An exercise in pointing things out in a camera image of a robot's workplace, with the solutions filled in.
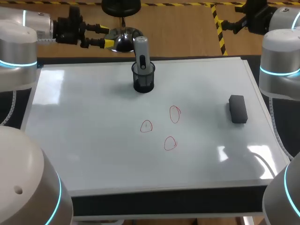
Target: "red circle drawing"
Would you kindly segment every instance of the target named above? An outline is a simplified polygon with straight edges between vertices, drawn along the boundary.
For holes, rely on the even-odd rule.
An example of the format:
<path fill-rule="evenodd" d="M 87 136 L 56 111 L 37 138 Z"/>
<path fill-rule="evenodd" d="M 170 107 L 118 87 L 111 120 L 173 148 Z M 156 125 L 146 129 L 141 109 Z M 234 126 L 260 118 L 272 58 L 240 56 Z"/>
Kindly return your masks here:
<path fill-rule="evenodd" d="M 153 125 L 152 125 L 152 123 L 150 122 L 150 120 L 145 120 L 145 121 L 142 123 L 142 125 L 141 125 L 140 131 L 141 131 L 142 133 L 147 133 L 147 132 L 152 131 L 152 129 L 153 129 Z"/>
<path fill-rule="evenodd" d="M 172 105 L 170 107 L 170 119 L 173 123 L 178 123 L 178 121 L 180 119 L 180 114 L 181 114 L 181 111 L 177 106 Z"/>
<path fill-rule="evenodd" d="M 167 142 L 168 139 L 169 139 L 169 140 L 171 139 L 171 142 L 174 141 L 174 145 L 173 145 L 173 143 L 172 143 L 172 145 L 166 146 L 166 142 Z M 165 140 L 164 149 L 165 149 L 166 151 L 170 151 L 170 150 L 172 150 L 172 149 L 175 149 L 176 147 L 177 147 L 177 142 L 175 141 L 175 139 L 174 139 L 172 136 L 167 137 L 166 140 Z"/>

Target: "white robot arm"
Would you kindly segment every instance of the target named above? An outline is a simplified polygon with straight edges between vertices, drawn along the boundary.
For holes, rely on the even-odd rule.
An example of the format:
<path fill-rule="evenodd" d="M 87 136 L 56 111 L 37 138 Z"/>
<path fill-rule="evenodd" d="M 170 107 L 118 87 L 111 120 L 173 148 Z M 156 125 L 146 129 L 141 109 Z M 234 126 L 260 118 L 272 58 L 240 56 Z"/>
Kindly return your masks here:
<path fill-rule="evenodd" d="M 236 23 L 225 21 L 224 30 L 238 33 L 243 27 L 265 34 L 259 77 L 260 91 L 270 98 L 270 113 L 279 145 L 291 163 L 265 190 L 261 225 L 300 224 L 300 154 L 295 158 L 285 150 L 277 133 L 272 98 L 300 101 L 300 9 L 270 7 L 266 0 L 247 0 L 237 12 L 246 14 Z"/>
<path fill-rule="evenodd" d="M 37 81 L 38 39 L 80 41 L 83 48 L 113 46 L 111 40 L 86 38 L 86 30 L 109 32 L 83 22 L 76 7 L 69 18 L 57 21 L 44 13 L 0 7 L 0 92 L 28 89 Z M 0 143 L 0 224 L 70 225 L 71 197 L 42 149 L 22 131 L 4 126 Z"/>

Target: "metal base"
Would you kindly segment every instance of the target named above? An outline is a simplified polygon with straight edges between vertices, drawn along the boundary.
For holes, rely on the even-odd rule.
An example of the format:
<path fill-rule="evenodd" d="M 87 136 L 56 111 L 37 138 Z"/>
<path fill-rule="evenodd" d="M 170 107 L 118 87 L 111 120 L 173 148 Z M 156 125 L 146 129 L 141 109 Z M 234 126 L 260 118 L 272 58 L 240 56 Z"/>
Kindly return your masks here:
<path fill-rule="evenodd" d="M 126 27 L 125 32 L 121 32 L 120 28 L 115 28 L 105 36 L 105 39 L 114 40 L 114 46 L 108 48 L 118 53 L 128 53 L 133 51 L 132 33 L 136 30 L 132 27 Z"/>

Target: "whiteboard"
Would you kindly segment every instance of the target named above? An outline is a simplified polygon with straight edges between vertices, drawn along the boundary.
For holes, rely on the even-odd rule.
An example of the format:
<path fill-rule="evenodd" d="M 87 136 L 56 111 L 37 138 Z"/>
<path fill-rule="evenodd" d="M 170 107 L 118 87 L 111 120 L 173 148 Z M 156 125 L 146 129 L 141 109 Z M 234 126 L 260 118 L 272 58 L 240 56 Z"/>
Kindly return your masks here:
<path fill-rule="evenodd" d="M 42 69 L 25 132 L 72 196 L 266 185 L 286 166 L 247 62 L 154 63 L 147 94 L 132 62 Z M 231 95 L 246 124 L 231 122 Z"/>

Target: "white surface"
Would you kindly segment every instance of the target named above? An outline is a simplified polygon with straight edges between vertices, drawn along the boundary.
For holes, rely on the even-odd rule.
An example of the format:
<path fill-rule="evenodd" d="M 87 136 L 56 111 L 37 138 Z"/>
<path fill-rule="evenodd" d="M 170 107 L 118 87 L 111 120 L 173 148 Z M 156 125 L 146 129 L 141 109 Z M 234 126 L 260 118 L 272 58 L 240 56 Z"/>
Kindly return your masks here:
<path fill-rule="evenodd" d="M 0 126 L 0 223 L 18 212 L 36 191 L 43 171 L 44 156 L 24 132 Z M 22 194 L 15 193 L 15 186 Z"/>
<path fill-rule="evenodd" d="M 156 61 L 155 88 L 133 89 L 132 62 L 42 69 L 26 133 L 72 196 L 265 185 L 287 164 L 247 63 L 239 58 Z M 243 95 L 248 121 L 226 106 Z M 177 106 L 180 120 L 170 120 Z M 153 130 L 141 133 L 143 121 Z M 166 151 L 172 136 L 175 149 Z"/>

